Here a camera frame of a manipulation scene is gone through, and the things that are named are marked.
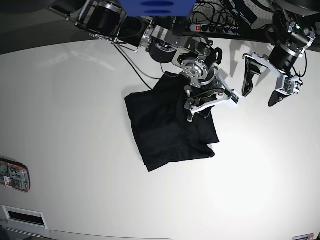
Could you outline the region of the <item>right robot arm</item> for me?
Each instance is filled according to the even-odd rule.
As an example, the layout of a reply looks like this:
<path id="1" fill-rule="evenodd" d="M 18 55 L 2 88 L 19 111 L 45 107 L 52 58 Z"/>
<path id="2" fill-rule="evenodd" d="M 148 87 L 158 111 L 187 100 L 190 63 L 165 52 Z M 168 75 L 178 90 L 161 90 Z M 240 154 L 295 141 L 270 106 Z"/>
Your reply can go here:
<path id="1" fill-rule="evenodd" d="M 216 105 L 237 106 L 239 94 L 219 73 L 222 49 L 189 32 L 185 17 L 129 16 L 117 0 L 56 0 L 49 10 L 93 38 L 133 52 L 143 48 L 154 61 L 180 68 L 188 81 L 184 108 L 189 122 L 196 114 L 207 117 Z"/>

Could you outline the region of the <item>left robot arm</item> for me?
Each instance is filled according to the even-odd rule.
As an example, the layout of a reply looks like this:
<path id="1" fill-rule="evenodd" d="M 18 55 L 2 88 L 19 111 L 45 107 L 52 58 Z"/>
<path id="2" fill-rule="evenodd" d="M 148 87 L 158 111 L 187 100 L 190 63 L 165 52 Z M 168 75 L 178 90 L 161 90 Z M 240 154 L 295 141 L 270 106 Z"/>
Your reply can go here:
<path id="1" fill-rule="evenodd" d="M 294 68 L 298 58 L 307 56 L 309 49 L 316 40 L 315 23 L 310 16 L 319 14 L 318 0 L 270 0 L 269 8 L 273 11 L 272 23 L 264 29 L 270 38 L 272 29 L 275 37 L 270 38 L 274 46 L 270 55 L 257 53 L 244 54 L 245 74 L 242 85 L 242 96 L 248 96 L 253 90 L 253 77 L 261 74 L 259 67 L 265 67 L 276 76 L 275 90 L 268 106 L 272 107 L 284 99 L 298 94 L 303 86 L 304 74 L 297 73 Z"/>

